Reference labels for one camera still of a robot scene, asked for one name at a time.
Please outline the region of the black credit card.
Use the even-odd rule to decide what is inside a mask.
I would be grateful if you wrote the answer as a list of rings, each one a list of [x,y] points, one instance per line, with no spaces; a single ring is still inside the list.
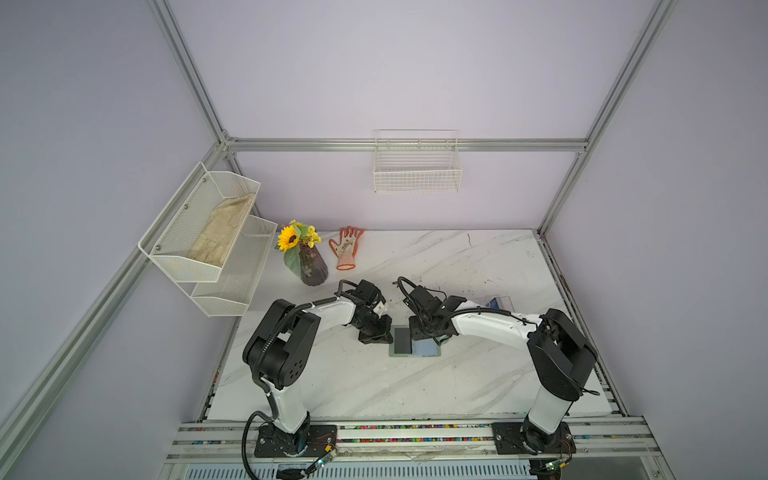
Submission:
[[[397,326],[393,329],[393,354],[411,355],[412,339],[409,327]]]

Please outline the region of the green card holder wallet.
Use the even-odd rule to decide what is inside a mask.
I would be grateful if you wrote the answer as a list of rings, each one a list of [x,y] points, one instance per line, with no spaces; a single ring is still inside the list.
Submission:
[[[433,339],[412,341],[411,355],[394,355],[392,344],[389,345],[390,357],[434,358],[440,356],[440,346]]]

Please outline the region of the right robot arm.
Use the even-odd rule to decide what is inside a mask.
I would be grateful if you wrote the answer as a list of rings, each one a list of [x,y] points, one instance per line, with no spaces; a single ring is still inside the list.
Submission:
[[[421,285],[402,294],[412,312],[415,341],[441,345],[453,337],[474,336],[528,351],[540,388],[520,427],[521,448],[527,452],[540,454],[552,446],[571,406],[583,395],[596,393],[586,383],[598,354],[563,311],[525,316],[460,296],[440,299]]]

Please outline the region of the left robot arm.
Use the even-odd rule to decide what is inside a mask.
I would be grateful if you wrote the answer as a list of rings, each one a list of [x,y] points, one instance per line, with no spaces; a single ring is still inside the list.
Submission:
[[[321,320],[328,315],[355,328],[364,345],[393,342],[392,319],[381,290],[366,280],[341,280],[327,298],[298,305],[274,301],[243,349],[242,361],[268,400],[269,420],[288,438],[303,435],[310,422],[293,386],[308,364]]]

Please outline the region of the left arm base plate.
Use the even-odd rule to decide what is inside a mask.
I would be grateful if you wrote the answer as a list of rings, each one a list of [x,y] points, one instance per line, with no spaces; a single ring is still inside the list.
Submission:
[[[252,453],[256,458],[320,457],[336,444],[337,433],[336,425],[308,424],[292,434],[263,425]]]

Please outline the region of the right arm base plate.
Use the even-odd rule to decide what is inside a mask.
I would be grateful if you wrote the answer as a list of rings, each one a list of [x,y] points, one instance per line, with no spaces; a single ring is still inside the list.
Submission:
[[[561,422],[547,433],[528,420],[491,424],[496,451],[500,455],[572,454],[576,451],[569,426]]]

